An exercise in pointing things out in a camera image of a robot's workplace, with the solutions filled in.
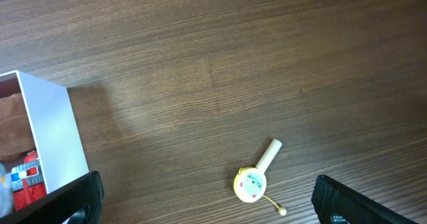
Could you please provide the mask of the red toy fire truck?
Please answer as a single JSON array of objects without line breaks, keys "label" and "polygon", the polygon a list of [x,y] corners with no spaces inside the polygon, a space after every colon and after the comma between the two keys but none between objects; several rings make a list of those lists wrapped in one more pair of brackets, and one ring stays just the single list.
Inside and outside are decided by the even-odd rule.
[{"label": "red toy fire truck", "polygon": [[16,211],[47,195],[38,153],[28,153],[21,165],[11,170],[11,189]]}]

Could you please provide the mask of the brown plush capybara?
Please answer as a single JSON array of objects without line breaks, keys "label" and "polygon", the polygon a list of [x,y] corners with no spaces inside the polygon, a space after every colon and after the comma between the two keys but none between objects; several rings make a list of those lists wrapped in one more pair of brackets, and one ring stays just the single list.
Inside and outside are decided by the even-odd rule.
[{"label": "brown plush capybara", "polygon": [[35,149],[21,93],[1,99],[1,161],[15,161]]}]

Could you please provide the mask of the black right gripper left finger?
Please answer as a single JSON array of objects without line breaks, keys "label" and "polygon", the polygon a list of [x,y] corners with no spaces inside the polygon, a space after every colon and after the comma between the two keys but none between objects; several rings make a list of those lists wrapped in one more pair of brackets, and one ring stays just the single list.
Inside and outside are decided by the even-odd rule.
[{"label": "black right gripper left finger", "polygon": [[1,222],[98,224],[103,198],[100,174],[98,171],[91,171],[28,206],[2,217]]}]

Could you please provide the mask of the white plush duck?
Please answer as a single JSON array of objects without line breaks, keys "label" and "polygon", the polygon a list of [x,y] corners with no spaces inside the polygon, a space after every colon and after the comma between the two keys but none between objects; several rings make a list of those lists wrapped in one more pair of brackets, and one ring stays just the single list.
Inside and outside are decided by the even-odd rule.
[{"label": "white plush duck", "polygon": [[4,217],[14,210],[13,191],[11,184],[11,174],[1,163],[1,217]]}]

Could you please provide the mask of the yellow toy rattle drum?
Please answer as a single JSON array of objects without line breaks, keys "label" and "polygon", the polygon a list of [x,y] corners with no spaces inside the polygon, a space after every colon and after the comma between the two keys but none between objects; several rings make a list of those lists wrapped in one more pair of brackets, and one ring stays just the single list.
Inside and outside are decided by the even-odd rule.
[{"label": "yellow toy rattle drum", "polygon": [[268,197],[266,192],[267,179],[265,172],[282,147],[282,142],[273,139],[254,167],[242,167],[239,169],[233,184],[234,193],[244,203],[254,203],[261,198],[267,199],[278,211],[285,216],[287,209]]}]

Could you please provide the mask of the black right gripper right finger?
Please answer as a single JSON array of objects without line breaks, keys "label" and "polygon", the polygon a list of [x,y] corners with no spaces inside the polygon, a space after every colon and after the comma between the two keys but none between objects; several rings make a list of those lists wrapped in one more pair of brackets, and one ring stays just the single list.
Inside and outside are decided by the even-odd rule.
[{"label": "black right gripper right finger", "polygon": [[416,224],[327,175],[319,175],[311,198],[321,224]]}]

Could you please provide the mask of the white box pink interior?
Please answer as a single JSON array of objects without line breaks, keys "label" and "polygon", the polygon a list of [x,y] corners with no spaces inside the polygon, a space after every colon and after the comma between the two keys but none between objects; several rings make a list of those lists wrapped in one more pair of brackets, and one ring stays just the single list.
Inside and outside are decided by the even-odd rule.
[{"label": "white box pink interior", "polygon": [[21,92],[48,193],[89,173],[67,88],[14,70],[1,96]]}]

